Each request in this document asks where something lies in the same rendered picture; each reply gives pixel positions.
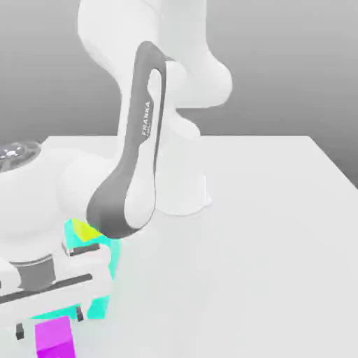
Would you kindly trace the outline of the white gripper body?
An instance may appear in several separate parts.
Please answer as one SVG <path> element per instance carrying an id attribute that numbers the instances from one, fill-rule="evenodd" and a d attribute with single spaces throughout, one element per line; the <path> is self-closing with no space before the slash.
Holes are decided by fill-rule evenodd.
<path id="1" fill-rule="evenodd" d="M 0 294 L 0 327 L 23 322 L 25 319 L 67 306 L 74 298 L 82 303 L 87 296 L 93 297 L 99 291 L 92 287 L 90 273 L 79 276 L 71 283 L 52 283 L 44 289 L 32 291 L 18 289 L 15 292 Z M 110 294 L 112 278 L 103 280 L 104 294 Z"/>

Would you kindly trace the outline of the small magenta cube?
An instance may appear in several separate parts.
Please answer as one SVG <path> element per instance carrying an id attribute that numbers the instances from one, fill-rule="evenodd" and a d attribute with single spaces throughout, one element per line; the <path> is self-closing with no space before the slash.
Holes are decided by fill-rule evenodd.
<path id="1" fill-rule="evenodd" d="M 68 316 L 38 323 L 34 333 L 37 358 L 77 358 Z"/>

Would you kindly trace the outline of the small yellow cube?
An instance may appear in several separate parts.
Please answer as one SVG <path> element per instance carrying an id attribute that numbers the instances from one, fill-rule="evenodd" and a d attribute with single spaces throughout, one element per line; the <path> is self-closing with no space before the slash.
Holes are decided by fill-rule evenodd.
<path id="1" fill-rule="evenodd" d="M 94 240 L 101 236 L 101 233 L 86 222 L 72 219 L 72 227 L 76 236 L 83 242 Z"/>

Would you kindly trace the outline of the large cyan box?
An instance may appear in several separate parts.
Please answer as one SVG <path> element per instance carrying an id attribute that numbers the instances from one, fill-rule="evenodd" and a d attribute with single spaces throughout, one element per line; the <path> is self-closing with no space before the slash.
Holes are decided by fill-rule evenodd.
<path id="1" fill-rule="evenodd" d="M 72 219 L 64 224 L 64 240 L 60 251 L 52 255 L 54 264 L 54 284 L 71 283 L 75 278 L 90 273 L 91 286 L 99 291 L 93 297 L 87 296 L 82 303 L 75 303 L 74 298 L 67 306 L 38 315 L 38 319 L 53 319 L 68 315 L 76 316 L 75 307 L 81 305 L 84 316 L 89 319 L 103 319 L 106 316 L 109 294 L 104 294 L 103 280 L 115 277 L 120 257 L 120 242 L 104 235 L 90 241 L 81 241 L 72 227 Z"/>

